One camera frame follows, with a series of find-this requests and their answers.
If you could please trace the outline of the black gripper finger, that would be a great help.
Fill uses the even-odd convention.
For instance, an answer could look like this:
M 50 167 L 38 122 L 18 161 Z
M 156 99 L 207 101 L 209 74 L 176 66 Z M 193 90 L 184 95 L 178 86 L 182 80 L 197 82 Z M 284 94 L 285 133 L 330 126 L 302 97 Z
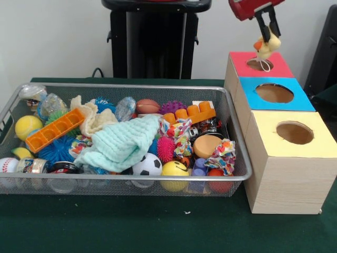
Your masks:
M 261 34 L 262 34 L 262 37 L 263 37 L 263 41 L 268 42 L 270 40 L 271 35 L 270 35 L 269 27 L 266 26 L 266 24 L 264 22 L 264 19 L 262 17 L 262 12 L 256 12 L 255 18 L 256 18 L 256 20 L 259 24 L 260 31 L 261 31 Z
M 272 33 L 276 36 L 276 37 L 280 37 L 281 36 L 281 32 L 277 23 L 277 19 L 276 19 L 276 13 L 274 10 L 273 6 L 269 7 L 268 10 L 268 14 L 269 14 L 269 18 L 270 18 L 270 24 L 269 27 L 272 31 Z

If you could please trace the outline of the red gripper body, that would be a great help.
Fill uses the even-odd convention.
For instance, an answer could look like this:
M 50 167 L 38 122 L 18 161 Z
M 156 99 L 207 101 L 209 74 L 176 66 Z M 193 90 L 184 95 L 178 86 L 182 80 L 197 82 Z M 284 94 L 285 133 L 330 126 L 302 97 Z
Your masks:
M 284 0 L 229 0 L 229 6 L 235 17 L 240 21 L 252 19 L 257 11 L 268 6 L 277 6 Z

